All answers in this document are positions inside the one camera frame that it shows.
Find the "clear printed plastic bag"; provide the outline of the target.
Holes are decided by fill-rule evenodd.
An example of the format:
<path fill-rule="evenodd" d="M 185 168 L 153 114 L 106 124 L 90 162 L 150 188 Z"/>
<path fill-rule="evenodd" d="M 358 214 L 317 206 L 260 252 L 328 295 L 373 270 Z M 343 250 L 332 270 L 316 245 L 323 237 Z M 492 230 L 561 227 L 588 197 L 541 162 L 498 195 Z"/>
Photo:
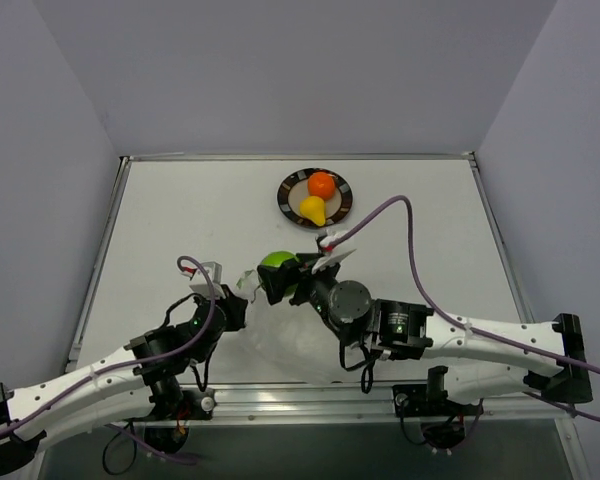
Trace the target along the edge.
<path fill-rule="evenodd" d="M 269 305 L 254 269 L 244 271 L 236 287 L 248 301 L 245 328 L 238 332 L 246 351 L 288 379 L 327 385 L 353 378 L 339 364 L 339 341 L 311 306 L 287 299 Z"/>

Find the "green fake fruit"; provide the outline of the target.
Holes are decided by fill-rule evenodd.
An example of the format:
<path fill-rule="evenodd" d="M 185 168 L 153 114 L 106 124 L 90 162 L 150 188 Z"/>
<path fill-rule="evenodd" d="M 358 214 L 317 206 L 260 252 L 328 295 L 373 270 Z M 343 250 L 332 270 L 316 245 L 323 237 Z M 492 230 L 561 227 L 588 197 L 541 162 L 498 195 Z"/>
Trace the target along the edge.
<path fill-rule="evenodd" d="M 299 268 L 299 259 L 288 251 L 272 252 L 260 262 L 257 267 L 260 284 L 272 304 L 294 292 Z"/>

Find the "yellow fake lemon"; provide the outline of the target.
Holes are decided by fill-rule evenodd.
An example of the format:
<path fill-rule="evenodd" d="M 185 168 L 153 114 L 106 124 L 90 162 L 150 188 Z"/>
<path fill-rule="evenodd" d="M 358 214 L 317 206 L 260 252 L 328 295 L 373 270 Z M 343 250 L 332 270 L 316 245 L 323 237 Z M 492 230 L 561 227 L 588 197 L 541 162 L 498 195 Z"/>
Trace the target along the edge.
<path fill-rule="evenodd" d="M 317 227 L 326 224 L 326 204 L 319 196 L 308 196 L 299 205 L 300 215 Z"/>

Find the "orange fake persimmon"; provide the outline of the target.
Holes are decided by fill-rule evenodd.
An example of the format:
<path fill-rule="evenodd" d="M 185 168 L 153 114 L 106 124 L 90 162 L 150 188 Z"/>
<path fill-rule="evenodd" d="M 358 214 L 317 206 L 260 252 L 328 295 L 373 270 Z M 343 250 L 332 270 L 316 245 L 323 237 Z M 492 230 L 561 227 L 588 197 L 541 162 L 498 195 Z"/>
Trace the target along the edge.
<path fill-rule="evenodd" d="M 329 173 L 317 171 L 309 176 L 307 190 L 310 196 L 329 200 L 335 195 L 336 183 L 333 176 Z"/>

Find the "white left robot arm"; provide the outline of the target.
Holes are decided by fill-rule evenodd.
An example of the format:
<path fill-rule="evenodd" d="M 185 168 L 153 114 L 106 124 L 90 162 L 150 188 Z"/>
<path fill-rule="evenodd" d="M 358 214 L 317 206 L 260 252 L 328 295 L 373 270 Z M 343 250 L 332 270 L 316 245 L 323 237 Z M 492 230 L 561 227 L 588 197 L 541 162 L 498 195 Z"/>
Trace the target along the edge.
<path fill-rule="evenodd" d="M 249 305 L 225 284 L 188 297 L 195 304 L 189 320 L 163 323 L 86 367 L 30 387 L 0 382 L 0 477 L 93 428 L 185 411 L 191 403 L 179 375 L 208 363 L 224 333 L 243 329 Z"/>

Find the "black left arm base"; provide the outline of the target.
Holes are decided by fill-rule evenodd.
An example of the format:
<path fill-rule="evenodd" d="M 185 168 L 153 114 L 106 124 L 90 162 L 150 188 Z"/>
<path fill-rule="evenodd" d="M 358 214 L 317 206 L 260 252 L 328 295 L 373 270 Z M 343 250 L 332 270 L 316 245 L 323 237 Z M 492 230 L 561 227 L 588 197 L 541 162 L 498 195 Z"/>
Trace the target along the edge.
<path fill-rule="evenodd" d="M 196 366 L 191 368 L 196 387 L 182 392 L 182 398 L 176 406 L 166 413 L 164 420 L 174 421 L 174 426 L 144 427 L 142 436 L 138 435 L 136 427 L 139 419 L 129 419 L 123 426 L 110 424 L 115 431 L 114 436 L 105 444 L 101 454 L 101 467 L 110 476 L 121 476 L 128 473 L 136 463 L 140 449 L 149 456 L 159 452 L 162 461 L 171 461 L 180 465 L 193 465 L 196 460 L 193 454 L 181 453 L 189 437 L 189 428 L 185 425 L 190 420 L 211 420 L 216 406 L 215 392 L 208 386 L 208 365 L 199 372 Z M 129 463 L 124 467 L 113 468 L 109 460 L 114 450 L 120 447 L 123 440 L 131 443 Z"/>

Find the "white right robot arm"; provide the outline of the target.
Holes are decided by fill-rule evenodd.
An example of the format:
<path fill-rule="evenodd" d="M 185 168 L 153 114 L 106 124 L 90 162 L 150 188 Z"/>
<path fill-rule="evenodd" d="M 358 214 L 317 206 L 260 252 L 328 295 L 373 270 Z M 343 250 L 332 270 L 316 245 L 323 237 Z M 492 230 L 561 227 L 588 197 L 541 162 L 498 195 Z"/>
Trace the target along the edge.
<path fill-rule="evenodd" d="M 457 317 L 432 300 L 374 298 L 362 283 L 338 280 L 339 270 L 325 255 L 278 252 L 258 265 L 257 275 L 270 305 L 311 306 L 338 339 L 341 368 L 361 371 L 364 390 L 381 361 L 458 358 L 479 365 L 430 368 L 430 401 L 466 405 L 517 392 L 556 403 L 592 401 L 578 317 L 561 314 L 537 324 Z"/>

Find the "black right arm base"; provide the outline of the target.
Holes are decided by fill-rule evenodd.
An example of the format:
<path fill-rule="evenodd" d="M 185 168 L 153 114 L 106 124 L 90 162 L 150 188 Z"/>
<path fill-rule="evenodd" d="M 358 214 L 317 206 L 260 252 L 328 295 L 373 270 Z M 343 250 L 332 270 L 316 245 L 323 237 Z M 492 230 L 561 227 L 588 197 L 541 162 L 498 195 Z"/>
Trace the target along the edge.
<path fill-rule="evenodd" d="M 468 404 L 450 399 L 445 384 L 448 374 L 448 367 L 436 366 L 428 370 L 424 383 L 392 386 L 394 414 L 403 437 L 413 446 L 429 447 L 433 454 L 451 455 L 474 433 L 484 413 L 483 399 Z M 409 436 L 407 419 L 420 420 L 419 439 Z"/>

